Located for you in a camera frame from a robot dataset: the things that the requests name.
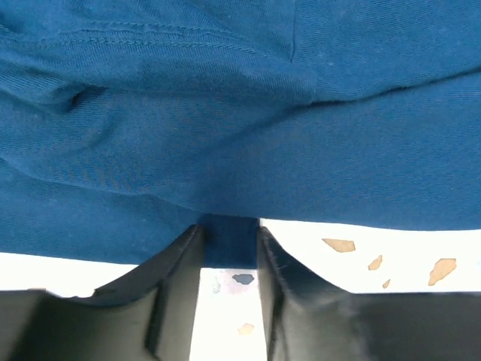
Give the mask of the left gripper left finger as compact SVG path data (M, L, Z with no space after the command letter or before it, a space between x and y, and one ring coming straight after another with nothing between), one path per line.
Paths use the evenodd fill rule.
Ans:
M1 358L188 360L203 261L204 232L195 225L90 297L3 291Z

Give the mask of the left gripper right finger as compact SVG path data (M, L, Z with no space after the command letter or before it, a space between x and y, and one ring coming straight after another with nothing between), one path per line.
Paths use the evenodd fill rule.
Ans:
M259 293L269 360L478 361L479 293L353 294L262 227Z

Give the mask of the dark blue t shirt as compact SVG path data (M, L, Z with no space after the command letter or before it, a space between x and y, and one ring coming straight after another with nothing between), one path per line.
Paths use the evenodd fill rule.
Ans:
M1 251L267 227L354 293L480 289L478 1L3 1Z

